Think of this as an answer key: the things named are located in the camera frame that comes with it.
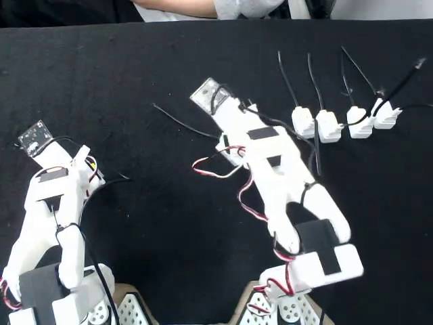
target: perforated metal plate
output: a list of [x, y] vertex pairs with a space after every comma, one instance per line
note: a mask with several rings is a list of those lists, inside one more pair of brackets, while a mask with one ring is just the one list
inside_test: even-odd
[[92, 325], [103, 325], [106, 323], [109, 315], [110, 312], [108, 311], [107, 303], [105, 301], [102, 301], [90, 311], [87, 319]]
[[117, 309], [120, 325], [150, 325], [137, 297], [127, 294]]
[[[256, 292], [251, 296], [251, 299], [247, 302], [256, 305], [260, 308], [271, 310], [271, 306], [261, 293]], [[241, 316], [239, 325], [276, 325], [277, 324], [277, 312], [275, 310], [271, 315], [258, 316], [251, 313], [245, 308], [244, 314]]]
[[[261, 293], [254, 293], [247, 302], [258, 307], [271, 310], [271, 306]], [[258, 316], [244, 309], [240, 317], [239, 325], [277, 325], [278, 313], [287, 324], [318, 325], [319, 316], [315, 313], [305, 295], [294, 297], [282, 297], [278, 299], [278, 308], [275, 308], [271, 315]]]

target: black tape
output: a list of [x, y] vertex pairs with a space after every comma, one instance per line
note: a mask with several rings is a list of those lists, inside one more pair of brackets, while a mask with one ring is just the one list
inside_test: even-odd
[[266, 139], [267, 137], [276, 137], [278, 132], [273, 127], [263, 127], [262, 129], [255, 129], [248, 132], [250, 139], [259, 140]]
[[340, 243], [328, 219], [300, 223], [295, 228], [300, 236], [302, 252], [317, 252], [326, 276], [341, 272], [334, 250]]
[[278, 167], [279, 165], [281, 165], [281, 156], [269, 157], [268, 158], [268, 163], [272, 167]]
[[55, 325], [52, 303], [70, 294], [58, 279], [58, 265], [33, 269], [20, 276], [22, 309], [33, 308], [37, 324]]

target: person's arm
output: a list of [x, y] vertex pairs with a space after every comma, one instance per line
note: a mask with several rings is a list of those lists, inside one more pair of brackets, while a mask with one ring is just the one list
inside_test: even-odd
[[216, 18], [214, 0], [131, 0], [147, 9], [194, 17]]

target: black tablecloth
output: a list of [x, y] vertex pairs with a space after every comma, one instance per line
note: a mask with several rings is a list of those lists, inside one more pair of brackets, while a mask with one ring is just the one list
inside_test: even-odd
[[[162, 323], [228, 321], [247, 282], [279, 261], [265, 225], [237, 203], [247, 173], [227, 180], [195, 174], [191, 163], [212, 154], [215, 143], [150, 103], [217, 133], [188, 99], [212, 76], [290, 121], [294, 105], [276, 53], [300, 103], [316, 112], [306, 65], [311, 52], [325, 105], [343, 121], [349, 103], [340, 46], [377, 88], [389, 90], [417, 58], [431, 56], [432, 28], [432, 21], [238, 21], [2, 30], [0, 264], [18, 237], [28, 182], [38, 169], [12, 144], [41, 118], [54, 135], [86, 143], [101, 163], [135, 180], [105, 190], [83, 217], [116, 281], [134, 284]], [[365, 107], [371, 93], [347, 70], [355, 100]], [[394, 102], [431, 102], [432, 72], [427, 62]], [[432, 110], [414, 109], [390, 131], [354, 140], [344, 130], [337, 144], [322, 145], [322, 182], [349, 221], [365, 266], [362, 278], [336, 286], [329, 314], [337, 324], [425, 324], [433, 316], [432, 119]], [[217, 158], [209, 168], [230, 166]], [[261, 208], [257, 194], [247, 199]]]

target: wire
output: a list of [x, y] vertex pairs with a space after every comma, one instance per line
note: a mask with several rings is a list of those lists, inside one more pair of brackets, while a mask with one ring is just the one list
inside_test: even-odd
[[284, 129], [286, 129], [286, 131], [288, 133], [291, 133], [292, 135], [294, 135], [299, 140], [302, 140], [303, 142], [305, 142], [306, 144], [308, 144], [310, 146], [311, 150], [312, 150], [311, 153], [310, 153], [310, 158], [309, 158], [309, 162], [311, 162], [311, 163], [309, 163], [308, 168], [309, 168], [310, 173], [314, 174], [314, 170], [313, 170], [313, 158], [314, 158], [314, 155], [315, 155], [316, 148], [315, 148], [315, 145], [310, 140], [308, 140], [307, 138], [301, 136], [300, 134], [297, 134], [297, 132], [295, 132], [295, 130], [293, 130], [293, 128], [291, 128], [287, 123], [285, 123], [285, 122], [283, 122], [281, 120], [277, 120], [276, 118], [271, 118], [270, 116], [267, 116], [266, 114], [263, 114], [263, 113], [255, 111], [255, 110], [252, 110], [252, 109], [246, 107], [245, 104], [243, 104], [243, 105], [241, 104], [241, 109], [242, 110], [246, 110], [248, 112], [251, 112], [251, 113], [253, 113], [253, 114], [255, 114], [255, 115], [257, 115], [257, 116], [259, 116], [261, 118], [264, 118], [265, 120], [268, 120], [270, 123], [274, 123], [276, 125], [279, 125], [279, 126], [283, 127]]
[[78, 144], [78, 143], [76, 143], [71, 137], [68, 137], [67, 135], [61, 135], [59, 137], [53, 137], [50, 140], [48, 140], [48, 142], [46, 144], [44, 144], [43, 146], [39, 147], [36, 150], [36, 153], [32, 157], [34, 158], [34, 157], [40, 155], [47, 148], [47, 146], [49, 146], [53, 142], [59, 142], [59, 141], [62, 141], [62, 140], [69, 141], [71, 144], [74, 144], [77, 147], [81, 147], [81, 145]]
[[256, 210], [254, 210], [253, 208], [250, 208], [248, 205], [246, 205], [245, 203], [242, 202], [242, 194], [251, 187], [252, 183], [253, 183], [253, 179], [252, 179], [252, 174], [250, 173], [250, 177], [248, 178], [248, 181], [241, 187], [241, 189], [237, 193], [237, 200], [239, 201], [239, 203], [241, 204], [241, 207], [246, 212], [253, 215], [258, 220], [268, 222], [268, 218], [266, 215], [257, 212]]
[[364, 78], [365, 82], [369, 85], [371, 91], [373, 92], [373, 95], [376, 96], [377, 91], [375, 90], [375, 87], [373, 86], [373, 83], [367, 78], [367, 76], [364, 74], [364, 72], [361, 70], [359, 65], [355, 62], [355, 60], [350, 56], [350, 54], [347, 52], [346, 48], [344, 46], [341, 46], [341, 50], [346, 55], [346, 57], [349, 59], [350, 63], [355, 67], [355, 69], [358, 70], [359, 74]]
[[228, 173], [228, 174], [226, 174], [226, 175], [219, 175], [219, 174], [216, 174], [216, 173], [214, 173], [214, 172], [212, 172], [212, 171], [205, 171], [205, 170], [203, 170], [203, 169], [198, 169], [198, 168], [196, 168], [196, 166], [197, 166], [199, 163], [201, 163], [201, 162], [203, 162], [203, 161], [205, 161], [205, 160], [208, 160], [208, 159], [212, 159], [212, 158], [214, 158], [214, 157], [217, 156], [220, 152], [223, 152], [223, 151], [226, 151], [226, 150], [230, 150], [230, 149], [238, 149], [238, 152], [239, 152], [240, 150], [244, 150], [245, 147], [244, 147], [244, 146], [228, 146], [228, 147], [225, 147], [224, 149], [219, 150], [216, 154], [213, 154], [211, 157], [204, 157], [204, 158], [197, 159], [197, 160], [192, 164], [191, 167], [192, 167], [192, 169], [193, 169], [196, 173], [199, 173], [200, 175], [212, 176], [212, 177], [216, 177], [216, 178], [220, 178], [220, 179], [229, 178], [229, 177], [231, 177], [232, 175], [234, 175], [237, 171], [239, 171], [239, 170], [243, 167], [243, 165], [240, 164], [239, 166], [237, 166], [236, 168], [234, 168], [234, 170], [232, 170], [230, 173]]
[[311, 152], [311, 156], [316, 157], [317, 176], [322, 176], [322, 166], [321, 166], [321, 159], [320, 159], [319, 123], [317, 122], [317, 119], [314, 119], [314, 148], [315, 148], [314, 152]]
[[218, 93], [224, 88], [224, 85], [219, 85], [217, 87], [217, 89], [215, 89], [214, 93], [212, 94], [212, 97], [210, 99], [210, 114], [213, 115], [215, 114], [215, 99], [217, 98], [216, 96], [218, 95]]
[[279, 70], [281, 71], [281, 75], [283, 76], [283, 79], [284, 79], [284, 83], [286, 84], [287, 89], [289, 90], [290, 94], [292, 95], [293, 102], [295, 103], [295, 107], [298, 107], [299, 106], [298, 99], [296, 98], [292, 84], [290, 83], [290, 80], [287, 77], [287, 74], [284, 70], [283, 62], [281, 60], [281, 52], [280, 51], [278, 51], [278, 64], [279, 64]]
[[6, 307], [9, 308], [10, 310], [13, 310], [13, 311], [20, 310], [22, 308], [21, 303], [14, 304], [7, 298], [7, 290], [8, 289], [9, 289], [9, 285], [7, 284], [6, 280], [4, 280], [2, 278], [1, 279], [1, 285], [0, 285], [0, 291], [3, 292], [3, 302], [5, 303]]
[[314, 88], [316, 89], [317, 97], [319, 98], [320, 109], [322, 110], [323, 109], [323, 98], [322, 98], [322, 94], [320, 92], [319, 86], [317, 86], [316, 80], [315, 80], [314, 75], [313, 75], [313, 67], [311, 64], [311, 53], [308, 53], [307, 59], [308, 59], [308, 64], [309, 64], [310, 78], [311, 78], [311, 81], [313, 82]]
[[155, 103], [152, 104], [154, 108], [156, 108], [157, 110], [159, 110], [160, 112], [164, 113], [166, 116], [168, 116], [169, 118], [171, 118], [172, 120], [174, 120], [174, 122], [176, 122], [177, 124], [182, 125], [183, 127], [189, 129], [190, 131], [193, 131], [197, 134], [203, 135], [204, 137], [209, 137], [211, 139], [219, 139], [219, 137], [217, 137], [216, 135], [212, 135], [209, 133], [205, 133], [202, 131], [199, 131], [197, 129], [194, 129], [193, 127], [190, 127], [189, 125], [186, 125], [184, 122], [181, 122], [180, 120], [178, 120], [177, 118], [175, 118], [173, 115], [169, 114], [167, 111], [163, 110], [161, 107], [159, 107], [158, 105], [156, 105]]
[[347, 96], [349, 98], [350, 106], [356, 106], [355, 101], [354, 101], [353, 96], [352, 96], [352, 91], [350, 90], [350, 87], [347, 83], [346, 69], [344, 68], [344, 52], [343, 52], [343, 50], [340, 52], [340, 68], [341, 68], [341, 75], [343, 78], [343, 83], [344, 83], [344, 86], [345, 86], [346, 91], [347, 91]]
[[93, 250], [91, 248], [90, 242], [87, 239], [86, 235], [84, 235], [84, 232], [81, 230], [80, 226], [77, 225], [76, 223], [71, 223], [70, 225], [67, 225], [66, 227], [61, 227], [55, 233], [55, 237], [57, 237], [57, 235], [60, 232], [64, 231], [66, 228], [69, 228], [71, 226], [75, 226], [75, 227], [78, 228], [81, 236], [83, 237], [83, 240], [85, 241], [87, 252], [89, 252], [90, 258], [92, 260], [92, 264], [93, 264], [93, 266], [95, 268], [95, 271], [96, 271], [97, 275], [99, 276], [99, 279], [101, 280], [101, 283], [102, 283], [102, 286], [104, 288], [104, 291], [106, 292], [108, 301], [110, 302], [110, 306], [111, 306], [112, 312], [114, 314], [114, 319], [116, 320], [116, 325], [120, 325], [120, 320], [119, 320], [119, 315], [117, 313], [116, 305], [114, 304], [114, 300], [113, 300], [113, 297], [112, 297], [112, 295], [110, 293], [110, 289], [108, 288], [106, 279], [104, 278], [104, 275], [102, 274], [101, 269], [99, 268], [99, 264], [97, 262], [96, 255], [95, 255], [95, 253], [93, 252]]
[[83, 217], [83, 213], [84, 213], [85, 208], [87, 207], [87, 205], [89, 205], [89, 202], [91, 201], [91, 199], [92, 199], [92, 198], [93, 198], [97, 193], [99, 193], [101, 190], [103, 190], [104, 188], [106, 188], [106, 187], [108, 187], [108, 186], [110, 186], [110, 185], [112, 185], [112, 184], [115, 184], [115, 183], [122, 183], [122, 182], [124, 182], [124, 181], [125, 181], [125, 182], [126, 182], [126, 181], [132, 181], [132, 179], [130, 179], [130, 178], [124, 176], [124, 175], [122, 175], [122, 176], [123, 176], [123, 178], [120, 178], [120, 179], [113, 179], [112, 181], [107, 181], [105, 184], [103, 184], [103, 185], [101, 185], [100, 187], [96, 188], [96, 190], [94, 190], [94, 191], [92, 192], [92, 194], [90, 195], [90, 197], [88, 197], [88, 199], [86, 200], [86, 202], [84, 202], [83, 207], [81, 208], [80, 217], [78, 218], [78, 223], [81, 222], [81, 218]]
[[273, 252], [274, 252], [275, 255], [277, 255], [277, 257], [279, 259], [281, 259], [282, 261], [284, 261], [286, 263], [293, 262], [295, 260], [294, 257], [289, 257], [289, 256], [286, 256], [283, 253], [279, 252], [275, 247], [273, 249]]
[[[248, 311], [250, 313], [253, 313], [254, 315], [260, 316], [260, 317], [263, 317], [263, 316], [271, 314], [271, 312], [269, 310], [267, 310], [265, 308], [262, 308], [262, 307], [259, 307], [259, 306], [256, 306], [256, 305], [254, 305], [252, 303], [247, 304], [246, 308], [248, 309]], [[258, 310], [258, 313], [256, 313], [255, 311], [252, 311], [251, 308], [254, 308], [254, 309]]]
[[417, 60], [417, 62], [413, 65], [413, 67], [410, 69], [410, 71], [405, 75], [405, 77], [397, 84], [397, 86], [387, 95], [382, 103], [375, 109], [372, 116], [376, 116], [376, 114], [379, 112], [379, 109], [385, 105], [387, 102], [389, 102], [394, 96], [396, 96], [404, 87], [408, 84], [408, 82], [413, 78], [413, 76], [422, 68], [424, 62], [426, 61], [426, 58], [420, 58]]

